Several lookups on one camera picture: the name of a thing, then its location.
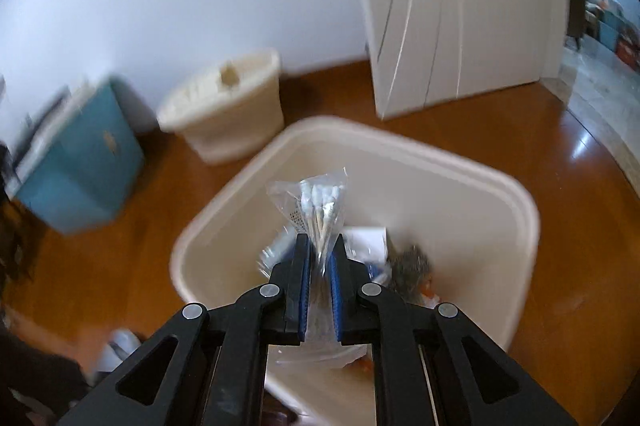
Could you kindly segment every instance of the triangular cutout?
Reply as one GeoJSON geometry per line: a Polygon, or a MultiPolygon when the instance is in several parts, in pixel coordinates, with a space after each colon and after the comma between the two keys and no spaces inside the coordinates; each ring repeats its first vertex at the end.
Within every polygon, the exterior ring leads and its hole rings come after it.
{"type": "Polygon", "coordinates": [[[466,336],[462,338],[462,346],[485,403],[493,404],[518,393],[518,382],[507,374],[476,340],[466,336]]]}
{"type": "Polygon", "coordinates": [[[176,346],[178,346],[178,339],[174,336],[162,340],[118,383],[116,387],[118,393],[145,406],[151,406],[156,399],[169,362],[174,356],[176,346]]]}

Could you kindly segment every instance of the gray fuzzy object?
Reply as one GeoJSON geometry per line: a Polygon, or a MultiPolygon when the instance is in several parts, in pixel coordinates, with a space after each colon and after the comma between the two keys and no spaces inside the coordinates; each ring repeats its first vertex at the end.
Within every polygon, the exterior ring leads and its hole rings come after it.
{"type": "Polygon", "coordinates": [[[431,263],[418,246],[412,246],[404,253],[390,259],[391,282],[389,289],[412,303],[416,301],[420,286],[431,272],[431,263]]]}

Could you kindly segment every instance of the metal rivet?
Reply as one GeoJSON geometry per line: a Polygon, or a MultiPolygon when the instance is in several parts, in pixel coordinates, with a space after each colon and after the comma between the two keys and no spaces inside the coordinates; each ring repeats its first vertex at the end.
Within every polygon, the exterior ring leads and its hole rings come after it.
{"type": "Polygon", "coordinates": [[[197,303],[190,303],[182,309],[182,315],[188,320],[194,320],[202,314],[202,307],[197,303]]]}
{"type": "Polygon", "coordinates": [[[382,292],[382,288],[377,283],[366,283],[360,290],[367,296],[377,296],[382,292]]]}
{"type": "Polygon", "coordinates": [[[280,292],[280,288],[273,283],[268,283],[267,285],[263,285],[260,287],[260,294],[262,294],[265,298],[271,298],[276,296],[280,292]]]}
{"type": "Polygon", "coordinates": [[[440,316],[455,318],[458,315],[458,307],[452,303],[443,303],[438,307],[438,312],[440,313],[440,316]]]}

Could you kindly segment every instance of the wooden floor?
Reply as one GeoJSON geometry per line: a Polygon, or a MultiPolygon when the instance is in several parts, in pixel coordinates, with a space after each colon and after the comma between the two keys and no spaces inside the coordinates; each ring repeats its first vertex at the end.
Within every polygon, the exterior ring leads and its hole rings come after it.
{"type": "MultiPolygon", "coordinates": [[[[582,425],[596,425],[640,368],[640,200],[609,153],[539,84],[381,122],[355,64],[287,80],[287,123],[335,114],[500,169],[533,195],[538,261],[510,353],[582,425]]],[[[151,334],[182,302],[168,275],[175,239],[245,164],[208,167],[180,140],[143,140],[147,165],[105,228],[48,231],[33,281],[5,301],[30,342],[90,366],[115,327],[151,334]]]]}

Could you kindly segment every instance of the beige plastic bin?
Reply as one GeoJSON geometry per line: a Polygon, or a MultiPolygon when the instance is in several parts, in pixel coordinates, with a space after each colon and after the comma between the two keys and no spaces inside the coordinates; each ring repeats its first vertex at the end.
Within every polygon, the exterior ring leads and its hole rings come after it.
{"type": "MultiPolygon", "coordinates": [[[[435,291],[506,348],[536,258],[538,212],[529,193],[477,162],[335,117],[289,127],[184,230],[171,262],[183,300],[219,307],[264,283],[257,255],[284,223],[267,184],[342,167],[346,224],[385,226],[399,251],[419,244],[433,262],[435,291]]],[[[317,424],[376,423],[371,380],[348,368],[293,373],[269,363],[266,387],[317,424]]]]}
{"type": "Polygon", "coordinates": [[[158,109],[158,124],[210,164],[239,159],[282,130],[279,81],[275,50],[229,60],[171,92],[158,109]]]}

